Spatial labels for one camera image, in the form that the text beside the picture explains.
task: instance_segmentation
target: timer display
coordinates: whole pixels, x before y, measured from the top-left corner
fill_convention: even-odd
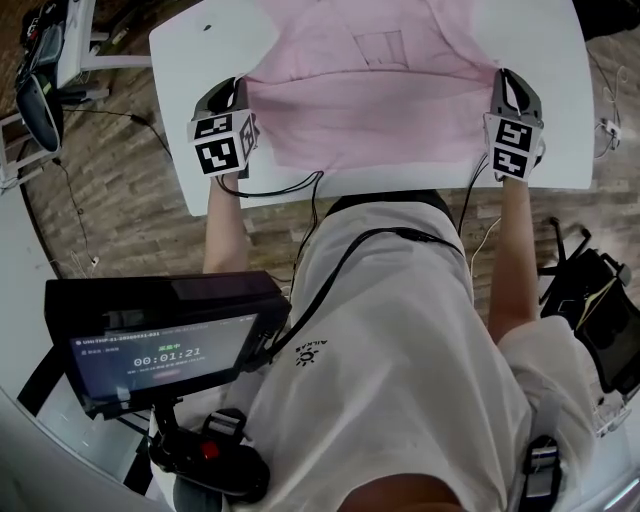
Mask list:
[[[123,396],[233,368],[255,315],[71,340],[92,398]]]

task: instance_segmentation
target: folded fabric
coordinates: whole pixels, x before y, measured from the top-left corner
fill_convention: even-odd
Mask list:
[[[276,162],[300,170],[465,160],[495,64],[471,0],[258,0],[281,30],[248,75]]]

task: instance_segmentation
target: shirt sleeve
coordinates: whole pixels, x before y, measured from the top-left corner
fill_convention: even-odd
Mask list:
[[[575,484],[587,470],[595,446],[593,405],[584,363],[587,349],[567,321],[552,316],[507,333],[498,345],[516,381],[535,410],[543,394],[552,392],[562,407],[556,441]]]

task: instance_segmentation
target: red button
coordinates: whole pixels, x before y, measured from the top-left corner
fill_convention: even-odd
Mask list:
[[[214,443],[213,441],[202,443],[200,445],[200,449],[202,450],[202,455],[204,455],[205,460],[215,459],[218,455],[220,455],[218,445],[216,445],[216,443]]]

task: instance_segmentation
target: black pants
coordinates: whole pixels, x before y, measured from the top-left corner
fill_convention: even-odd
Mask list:
[[[332,213],[339,212],[365,203],[395,202],[395,203],[426,203],[443,212],[453,224],[453,217],[447,203],[440,197],[436,190],[402,190],[399,192],[376,192],[375,194],[358,194],[355,196],[345,196],[338,199],[329,208],[327,217]]]

